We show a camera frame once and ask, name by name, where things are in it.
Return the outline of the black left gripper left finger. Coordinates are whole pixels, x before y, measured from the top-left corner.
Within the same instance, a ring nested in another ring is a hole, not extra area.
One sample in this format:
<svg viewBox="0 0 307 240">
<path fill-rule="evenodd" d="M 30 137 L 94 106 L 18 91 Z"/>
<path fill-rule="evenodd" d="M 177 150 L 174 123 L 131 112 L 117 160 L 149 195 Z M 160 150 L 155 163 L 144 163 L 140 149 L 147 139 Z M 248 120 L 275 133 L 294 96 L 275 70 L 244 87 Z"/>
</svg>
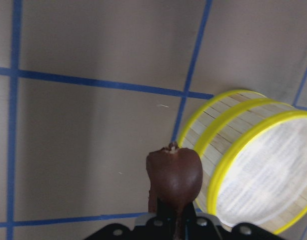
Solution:
<svg viewBox="0 0 307 240">
<path fill-rule="evenodd" d="M 155 216 L 146 222 L 149 240 L 172 240 L 175 232 L 175 212 L 159 198 L 156 204 Z"/>
</svg>

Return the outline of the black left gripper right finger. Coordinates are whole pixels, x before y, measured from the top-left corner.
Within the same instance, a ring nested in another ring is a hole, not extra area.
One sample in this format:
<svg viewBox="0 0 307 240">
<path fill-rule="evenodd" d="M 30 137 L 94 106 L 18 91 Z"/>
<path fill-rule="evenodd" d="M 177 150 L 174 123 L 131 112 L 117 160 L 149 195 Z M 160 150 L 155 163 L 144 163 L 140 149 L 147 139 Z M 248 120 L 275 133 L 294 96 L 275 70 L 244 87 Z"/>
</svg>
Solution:
<svg viewBox="0 0 307 240">
<path fill-rule="evenodd" d="M 212 218 L 203 212 L 196 212 L 193 203 L 183 211 L 185 240 L 213 240 L 214 224 Z"/>
</svg>

